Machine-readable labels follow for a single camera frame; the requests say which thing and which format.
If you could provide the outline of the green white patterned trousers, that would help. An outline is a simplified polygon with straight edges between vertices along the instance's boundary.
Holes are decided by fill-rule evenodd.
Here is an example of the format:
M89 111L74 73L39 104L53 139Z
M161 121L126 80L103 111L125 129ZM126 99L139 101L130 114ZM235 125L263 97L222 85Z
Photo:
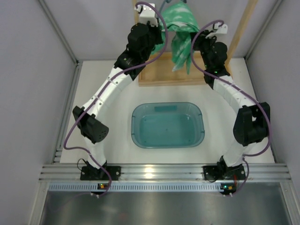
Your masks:
M168 32L174 32L171 41L173 72L186 68L190 73L191 60L191 33L197 33L200 28L187 3L179 1L169 7L164 7L160 13L166 23Z

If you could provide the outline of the grey blue clothes hanger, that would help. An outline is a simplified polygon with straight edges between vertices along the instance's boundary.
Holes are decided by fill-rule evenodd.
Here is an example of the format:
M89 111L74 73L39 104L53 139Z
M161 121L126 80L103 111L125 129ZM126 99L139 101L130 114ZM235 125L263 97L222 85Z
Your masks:
M159 7L159 12L161 13L163 11L163 8L165 6L165 4L169 4L171 3L173 0L163 0L163 2L161 3L160 7ZM181 0L181 2L183 3L187 3L187 0Z

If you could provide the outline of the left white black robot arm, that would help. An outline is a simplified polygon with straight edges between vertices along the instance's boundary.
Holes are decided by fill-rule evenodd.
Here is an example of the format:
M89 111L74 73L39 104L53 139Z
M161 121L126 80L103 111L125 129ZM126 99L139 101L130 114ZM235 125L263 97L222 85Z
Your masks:
M106 110L116 97L127 87L146 65L154 62L149 57L155 46L166 44L168 37L165 23L153 24L150 21L138 22L131 28L127 37L125 51L117 58L109 76L98 91L83 106L75 106L72 114L75 119L73 128L79 128L87 147L82 148L89 155L85 166L81 169L81 180L111 181L111 167L102 147L109 128L102 123Z

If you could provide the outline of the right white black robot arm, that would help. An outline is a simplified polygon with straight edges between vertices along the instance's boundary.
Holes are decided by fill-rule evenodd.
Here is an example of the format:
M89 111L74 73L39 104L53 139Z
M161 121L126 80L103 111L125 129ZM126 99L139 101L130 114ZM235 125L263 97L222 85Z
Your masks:
M191 33L192 50L199 51L204 62L204 80L220 94L236 113L233 126L234 140L229 150L221 156L216 165L204 166L204 179L243 180L245 171L242 158L269 135L267 119L270 106L263 102L256 104L251 97L242 94L226 70L227 46L218 42L216 36L204 30Z

